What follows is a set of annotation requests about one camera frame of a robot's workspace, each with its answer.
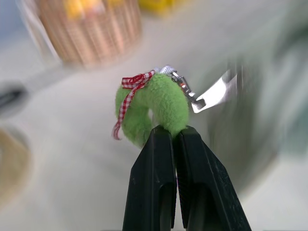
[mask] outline red gingham ribbon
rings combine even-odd
[[[119,138],[119,130],[124,119],[125,113],[136,93],[137,90],[142,89],[145,85],[151,80],[152,76],[156,73],[155,70],[152,70],[145,74],[139,74],[135,77],[122,78],[122,87],[124,89],[131,89],[130,93],[125,97],[124,101],[121,104],[119,111],[119,118],[117,120],[116,125],[112,130],[113,138],[116,140],[120,140]]]

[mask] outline white surface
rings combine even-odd
[[[145,18],[142,43],[129,59],[76,73],[35,95],[20,114],[5,121],[28,138],[34,166],[27,188],[0,211],[0,230],[120,230],[130,168],[140,152],[125,139],[111,138],[121,78],[171,64],[197,88],[211,65],[240,47],[284,3],[199,0],[166,21]],[[2,79],[26,79],[44,69],[26,37],[2,49]],[[308,174],[307,162],[281,160],[241,198],[254,231],[308,229],[308,184],[302,177]],[[178,205],[175,230],[182,230]]]

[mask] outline wicker basket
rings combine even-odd
[[[63,0],[40,0],[39,16],[64,62],[105,64],[127,52],[141,35],[137,0],[123,0],[85,19],[68,19]]]

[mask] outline black plastic claw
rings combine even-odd
[[[123,231],[170,231],[176,192],[172,138],[158,126],[131,169]]]
[[[187,231],[250,231],[223,164],[191,127],[174,142],[182,220]]]

